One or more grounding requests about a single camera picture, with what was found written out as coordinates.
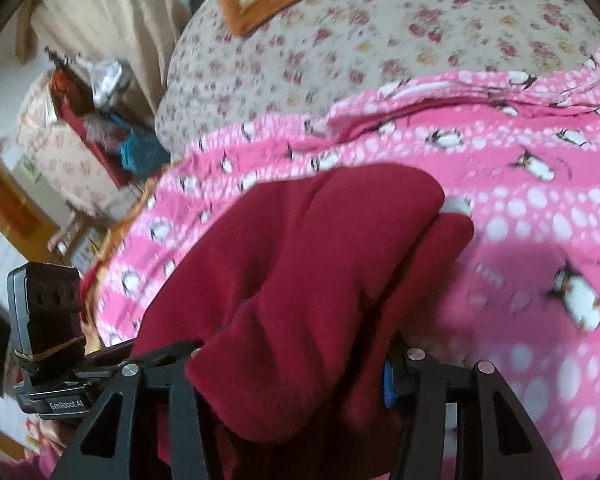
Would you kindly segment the dark red fleece garment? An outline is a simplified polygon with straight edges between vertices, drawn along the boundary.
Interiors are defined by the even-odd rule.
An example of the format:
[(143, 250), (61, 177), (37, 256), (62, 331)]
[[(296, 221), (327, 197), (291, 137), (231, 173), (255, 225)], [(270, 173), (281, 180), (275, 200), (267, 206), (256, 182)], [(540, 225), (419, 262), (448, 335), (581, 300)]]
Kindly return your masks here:
[(429, 174), (397, 164), (259, 183), (148, 307), (133, 351), (181, 340), (230, 479), (373, 479), (400, 420), (382, 370), (474, 235)]

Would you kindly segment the blue cloth pile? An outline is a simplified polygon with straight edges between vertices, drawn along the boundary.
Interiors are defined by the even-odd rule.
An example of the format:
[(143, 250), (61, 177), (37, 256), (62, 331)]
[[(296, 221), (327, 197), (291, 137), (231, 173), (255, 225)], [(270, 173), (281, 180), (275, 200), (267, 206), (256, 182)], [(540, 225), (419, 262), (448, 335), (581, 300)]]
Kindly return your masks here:
[(155, 133), (133, 126), (117, 114), (111, 114), (109, 118), (128, 134), (120, 148), (122, 167), (138, 180), (152, 177), (170, 162), (170, 153)]

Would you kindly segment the pink penguin blanket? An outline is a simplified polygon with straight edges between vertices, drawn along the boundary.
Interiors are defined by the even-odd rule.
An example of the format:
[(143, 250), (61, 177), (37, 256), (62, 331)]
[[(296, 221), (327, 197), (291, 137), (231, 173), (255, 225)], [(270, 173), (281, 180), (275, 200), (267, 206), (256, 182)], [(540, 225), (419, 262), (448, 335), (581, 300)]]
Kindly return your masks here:
[(158, 179), (86, 306), (103, 344), (135, 337), (198, 240), (259, 183), (396, 162), (431, 174), (476, 234), (412, 337), (490, 359), (562, 475), (600, 473), (600, 46), (582, 66), (446, 73), (208, 133)]

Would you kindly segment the beige curtain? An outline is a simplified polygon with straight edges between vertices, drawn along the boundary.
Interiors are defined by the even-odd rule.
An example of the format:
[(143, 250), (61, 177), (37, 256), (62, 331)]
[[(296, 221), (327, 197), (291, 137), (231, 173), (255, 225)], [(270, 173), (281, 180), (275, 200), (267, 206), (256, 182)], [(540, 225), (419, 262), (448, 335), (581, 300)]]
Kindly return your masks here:
[(166, 92), (166, 72), (192, 11), (189, 0), (33, 0), (38, 45), (91, 62), (117, 58), (134, 82), (123, 103), (150, 124)]

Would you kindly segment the floral beige bed sheet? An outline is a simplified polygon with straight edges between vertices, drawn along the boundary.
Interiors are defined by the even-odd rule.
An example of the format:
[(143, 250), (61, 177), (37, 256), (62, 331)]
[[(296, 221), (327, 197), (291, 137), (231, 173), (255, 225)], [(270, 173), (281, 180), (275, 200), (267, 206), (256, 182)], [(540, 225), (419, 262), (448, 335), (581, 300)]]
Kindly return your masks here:
[(572, 70), (599, 44), (584, 0), (301, 0), (245, 37), (218, 0), (202, 0), (172, 54), (155, 129), (178, 157), (266, 113), (321, 115), (347, 96), (449, 70)]

